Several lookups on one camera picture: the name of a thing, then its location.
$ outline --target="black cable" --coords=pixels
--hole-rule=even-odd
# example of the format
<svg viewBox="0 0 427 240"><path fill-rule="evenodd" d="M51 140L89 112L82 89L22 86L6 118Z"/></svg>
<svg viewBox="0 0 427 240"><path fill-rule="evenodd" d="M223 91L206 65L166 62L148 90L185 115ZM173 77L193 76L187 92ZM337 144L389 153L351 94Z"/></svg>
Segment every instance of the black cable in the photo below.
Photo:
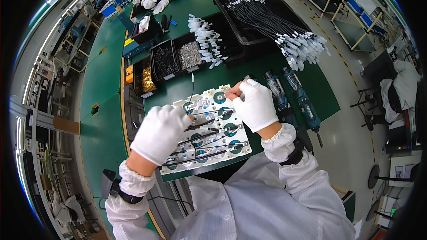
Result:
<svg viewBox="0 0 427 240"><path fill-rule="evenodd" d="M98 201L98 207L99 207L99 209L105 209L105 208L101 207L101 200L103 200L103 197L94 196L93 198L99 198L99 201Z"/></svg>
<svg viewBox="0 0 427 240"><path fill-rule="evenodd" d="M185 114L188 114L188 106L191 104L191 99L193 98L193 94L194 94L194 75L193 72L191 72L192 75L192 80L193 80L193 91L191 92L191 97L189 98L189 104L187 105L187 108L185 109Z"/></svg>
<svg viewBox="0 0 427 240"><path fill-rule="evenodd" d="M184 201L184 200L175 200L175 199L168 198L168 197L164 197L164 196L155 196L155 197L150 198L150 199L149 199L149 200L147 200L147 201L150 201L150 200L156 199L156 198L158 198L158 197L163 198L163 199L166 199L166 200L173 200L173 201L177 201L177 202L187 203L188 205L190 205L190 206L194 209L193 205L191 205L191 204L190 204L189 202L187 202L187 201Z"/></svg>

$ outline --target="cordless screwdriver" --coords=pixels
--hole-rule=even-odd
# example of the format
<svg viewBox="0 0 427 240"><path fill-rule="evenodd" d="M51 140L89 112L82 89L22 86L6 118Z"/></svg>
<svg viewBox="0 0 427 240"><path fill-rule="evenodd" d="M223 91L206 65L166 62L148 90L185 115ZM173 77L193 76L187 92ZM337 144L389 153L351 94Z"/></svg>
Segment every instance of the cordless screwdriver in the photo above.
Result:
<svg viewBox="0 0 427 240"><path fill-rule="evenodd" d="M277 109L279 110L278 116L280 122L286 122L292 124L295 128L298 127L296 119L293 113L293 109L285 96L285 92L280 83L279 78L272 72L266 72L264 78L267 82L268 87L273 93L273 98Z"/></svg>
<svg viewBox="0 0 427 240"><path fill-rule="evenodd" d="M317 134L320 147L323 147L322 139L319 135L320 119L317 116L316 111L314 110L314 107L307 96L307 93L302 88L302 84L300 83L294 71L290 70L288 67L284 67L283 72L284 77L286 80L288 80L288 83L294 91L298 104L301 106L301 110L307 119L308 126L310 126L310 129Z"/></svg>

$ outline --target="white glove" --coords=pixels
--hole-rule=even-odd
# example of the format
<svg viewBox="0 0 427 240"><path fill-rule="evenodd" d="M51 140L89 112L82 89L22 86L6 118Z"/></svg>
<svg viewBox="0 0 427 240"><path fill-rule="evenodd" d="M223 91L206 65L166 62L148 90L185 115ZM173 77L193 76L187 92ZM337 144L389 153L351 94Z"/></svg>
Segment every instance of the white glove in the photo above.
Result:
<svg viewBox="0 0 427 240"><path fill-rule="evenodd" d="M161 13L168 4L169 0L161 0L159 3L157 3L157 6L153 10L154 15Z"/></svg>
<svg viewBox="0 0 427 240"><path fill-rule="evenodd" d="M154 8L156 3L156 0L141 0L141 5L148 10Z"/></svg>
<svg viewBox="0 0 427 240"><path fill-rule="evenodd" d="M240 83L239 90L244 94L245 101L239 93L226 93L233 101L236 114L251 129L257 132L278 121L270 89L248 79Z"/></svg>
<svg viewBox="0 0 427 240"><path fill-rule="evenodd" d="M184 109L155 106L142 121L131 149L160 166L175 150L181 135L191 124Z"/></svg>

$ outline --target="label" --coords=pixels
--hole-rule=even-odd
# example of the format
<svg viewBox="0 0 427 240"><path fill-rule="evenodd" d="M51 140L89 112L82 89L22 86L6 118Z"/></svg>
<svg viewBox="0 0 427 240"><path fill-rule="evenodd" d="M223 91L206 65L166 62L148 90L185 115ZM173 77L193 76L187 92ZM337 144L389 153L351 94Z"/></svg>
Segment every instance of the label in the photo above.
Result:
<svg viewBox="0 0 427 240"><path fill-rule="evenodd" d="M169 80L170 78L173 78L173 77L175 77L175 74L171 73L168 76L165 76L164 79L167 81L167 80Z"/></svg>
<svg viewBox="0 0 427 240"><path fill-rule="evenodd" d="M150 95L153 95L153 92L145 93L145 94L143 94L141 97L142 97L142 98L147 98L147 97L149 97Z"/></svg>
<svg viewBox="0 0 427 240"><path fill-rule="evenodd" d="M187 69L187 72L194 72L195 70L198 70L198 69L199 69L199 66L194 66L194 67Z"/></svg>

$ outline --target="wrist strap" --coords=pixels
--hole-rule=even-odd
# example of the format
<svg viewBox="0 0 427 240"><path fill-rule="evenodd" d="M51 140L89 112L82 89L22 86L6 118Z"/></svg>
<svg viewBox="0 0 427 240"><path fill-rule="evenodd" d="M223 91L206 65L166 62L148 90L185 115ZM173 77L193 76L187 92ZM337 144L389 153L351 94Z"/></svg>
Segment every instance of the wrist strap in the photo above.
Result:
<svg viewBox="0 0 427 240"><path fill-rule="evenodd" d="M131 195L128 195L128 194L124 193L121 190L119 190L119 195L120 195L121 198L123 198L124 201L126 201L129 204L139 203L144 198L144 196L131 196Z"/></svg>
<svg viewBox="0 0 427 240"><path fill-rule="evenodd" d="M298 164L302 159L302 150L304 149L304 145L299 141L295 140L295 149L292 151L292 153L289 154L288 159L284 162L280 162L280 166L285 165L291 165L291 164Z"/></svg>

